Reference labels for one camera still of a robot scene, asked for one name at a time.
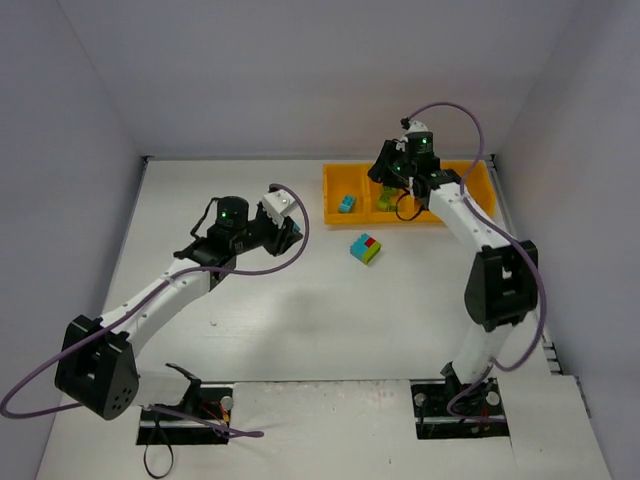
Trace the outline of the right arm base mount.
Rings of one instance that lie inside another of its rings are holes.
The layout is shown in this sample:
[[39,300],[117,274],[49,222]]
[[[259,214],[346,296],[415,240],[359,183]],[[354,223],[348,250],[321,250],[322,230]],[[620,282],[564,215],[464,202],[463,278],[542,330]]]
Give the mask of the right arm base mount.
[[458,392],[444,381],[410,383],[418,440],[507,438],[509,426],[497,381],[491,378],[458,400],[449,411],[449,401]]

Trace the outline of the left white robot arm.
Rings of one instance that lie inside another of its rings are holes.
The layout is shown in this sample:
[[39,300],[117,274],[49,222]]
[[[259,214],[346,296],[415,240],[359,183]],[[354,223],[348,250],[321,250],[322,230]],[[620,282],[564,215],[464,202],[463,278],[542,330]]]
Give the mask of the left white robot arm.
[[171,265],[136,296],[95,319],[79,316],[66,329],[55,386],[105,420],[128,407],[160,407],[192,415],[203,401],[202,381],[169,363],[161,373],[143,373],[136,359],[144,346],[185,307],[238,274],[240,255],[262,248],[277,257],[294,244],[305,246],[308,229],[291,214],[301,201],[271,186],[254,216],[237,196],[214,198],[214,223],[174,253]]

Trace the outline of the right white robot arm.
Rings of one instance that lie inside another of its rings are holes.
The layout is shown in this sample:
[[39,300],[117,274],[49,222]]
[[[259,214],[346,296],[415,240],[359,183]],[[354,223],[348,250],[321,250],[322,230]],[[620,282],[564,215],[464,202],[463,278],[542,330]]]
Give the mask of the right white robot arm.
[[384,142],[368,177],[409,194],[474,254],[464,291],[472,324],[443,374],[461,385],[476,382],[495,364],[515,326],[538,305],[540,287],[531,271],[537,265],[537,247],[530,241],[510,241],[499,232],[460,176],[441,167],[433,133],[420,122],[400,138]]

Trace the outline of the multicolor lego block assembly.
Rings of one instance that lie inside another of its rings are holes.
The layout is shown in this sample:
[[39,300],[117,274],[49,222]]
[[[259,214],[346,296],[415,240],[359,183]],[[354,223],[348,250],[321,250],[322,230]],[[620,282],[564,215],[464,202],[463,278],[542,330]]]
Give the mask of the multicolor lego block assembly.
[[360,235],[350,246],[350,254],[362,264],[368,265],[380,252],[381,243],[368,234]]

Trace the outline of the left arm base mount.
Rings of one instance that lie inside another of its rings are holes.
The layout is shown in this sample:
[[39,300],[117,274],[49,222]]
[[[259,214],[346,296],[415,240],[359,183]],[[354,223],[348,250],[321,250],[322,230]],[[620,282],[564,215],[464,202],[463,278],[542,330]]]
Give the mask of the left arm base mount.
[[139,418],[136,444],[139,446],[194,446],[227,445],[232,435],[201,423],[201,420],[230,427],[233,408],[233,385],[208,383],[175,363],[166,363],[166,369],[180,375],[188,382],[178,390],[179,402],[156,405],[171,414],[142,409]]

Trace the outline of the teal lego brick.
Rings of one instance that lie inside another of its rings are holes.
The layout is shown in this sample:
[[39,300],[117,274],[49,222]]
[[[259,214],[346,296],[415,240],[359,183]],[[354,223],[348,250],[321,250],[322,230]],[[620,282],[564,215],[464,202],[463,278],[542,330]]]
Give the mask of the teal lego brick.
[[353,196],[353,195],[345,195],[343,197],[343,199],[341,200],[340,204],[339,204],[338,212],[340,214],[352,213],[354,211],[355,204],[356,204],[356,197],[355,196]]

